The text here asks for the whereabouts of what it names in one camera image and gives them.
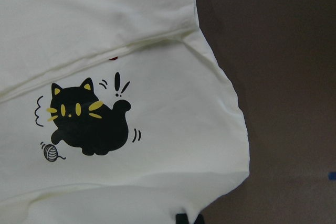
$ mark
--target printed graphic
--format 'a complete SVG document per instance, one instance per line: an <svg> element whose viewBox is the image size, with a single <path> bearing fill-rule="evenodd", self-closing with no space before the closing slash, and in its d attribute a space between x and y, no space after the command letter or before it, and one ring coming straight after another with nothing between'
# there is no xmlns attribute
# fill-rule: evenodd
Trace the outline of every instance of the printed graphic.
<svg viewBox="0 0 336 224"><path fill-rule="evenodd" d="M46 158L47 161L54 162L59 157L62 159L66 159L66 157L58 156L57 149L54 145L52 144L46 145L44 142L41 142L40 145L42 145L41 149L43 150L44 157Z"/></svg>
<svg viewBox="0 0 336 224"><path fill-rule="evenodd" d="M121 98L124 91L130 84L128 81L120 89L121 78L117 72L114 76L114 88L116 97ZM108 89L108 82L104 79L99 82L105 90ZM52 99L47 112L50 113L48 122L53 122L57 130L51 135L52 144L41 143L45 158L54 162L57 158L65 159L58 155L56 146L64 141L72 147L79 147L82 153L87 156L106 155L110 151L121 148L127 141L129 129L125 118L126 112L131 109L131 104L126 100L116 101L110 109L94 93L91 78L87 78L78 87L62 88L56 83L51 85ZM35 123L44 127L38 115L41 108L40 96L36 103L34 114ZM135 140L140 141L140 130L134 129Z"/></svg>
<svg viewBox="0 0 336 224"><path fill-rule="evenodd" d="M37 108L36 108L36 110L34 111L34 114L35 114L35 116L36 116L36 119L35 119L35 123L36 123L36 125L38 125L38 126L40 126L40 127L43 127L43 125L42 124L39 124L38 122L37 122L37 120L39 119L39 116L36 114L36 112L41 108L41 105L39 104L39 101L41 100L43 98L43 95L41 95L38 99L37 99L37 101L36 101L36 103L37 103Z"/></svg>

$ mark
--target white fabric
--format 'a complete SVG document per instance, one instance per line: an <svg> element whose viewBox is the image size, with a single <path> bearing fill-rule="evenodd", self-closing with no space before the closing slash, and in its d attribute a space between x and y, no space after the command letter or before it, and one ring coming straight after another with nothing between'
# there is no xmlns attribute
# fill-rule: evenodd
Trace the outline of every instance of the white fabric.
<svg viewBox="0 0 336 224"><path fill-rule="evenodd" d="M0 0L0 10L0 223L193 221L248 176L244 118L195 0ZM48 160L60 127L46 110L87 78L107 107L131 105L127 141L90 156L64 139Z"/></svg>

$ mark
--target dark brown surface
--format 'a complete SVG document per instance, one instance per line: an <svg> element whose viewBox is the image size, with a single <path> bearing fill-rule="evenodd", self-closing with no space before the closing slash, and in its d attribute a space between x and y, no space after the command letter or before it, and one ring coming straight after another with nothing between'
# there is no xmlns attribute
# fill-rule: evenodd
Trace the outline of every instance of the dark brown surface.
<svg viewBox="0 0 336 224"><path fill-rule="evenodd" d="M197 0L238 94L250 177L206 224L336 223L336 1Z"/></svg>

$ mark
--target black cat illustration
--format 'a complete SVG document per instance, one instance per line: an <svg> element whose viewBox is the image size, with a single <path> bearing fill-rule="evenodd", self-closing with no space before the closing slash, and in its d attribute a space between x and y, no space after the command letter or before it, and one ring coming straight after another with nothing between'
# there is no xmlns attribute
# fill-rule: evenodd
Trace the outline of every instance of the black cat illustration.
<svg viewBox="0 0 336 224"><path fill-rule="evenodd" d="M110 109L95 95L91 78L79 87L61 88L53 83L51 91L47 111L49 121L58 127L51 136L53 144L63 140L91 156L106 155L126 143L129 131L125 114L131 109L128 101L119 100Z"/></svg>

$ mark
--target yellow cat eye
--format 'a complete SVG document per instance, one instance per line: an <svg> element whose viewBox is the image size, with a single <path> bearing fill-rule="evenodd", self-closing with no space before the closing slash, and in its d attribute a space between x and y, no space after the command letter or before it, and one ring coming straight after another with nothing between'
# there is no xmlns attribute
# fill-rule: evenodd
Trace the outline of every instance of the yellow cat eye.
<svg viewBox="0 0 336 224"><path fill-rule="evenodd" d="M64 106L64 104L61 105L61 114L62 114L62 116L65 116L65 106Z"/></svg>
<svg viewBox="0 0 336 224"><path fill-rule="evenodd" d="M81 114L81 107L79 103L76 103L76 115L80 116Z"/></svg>

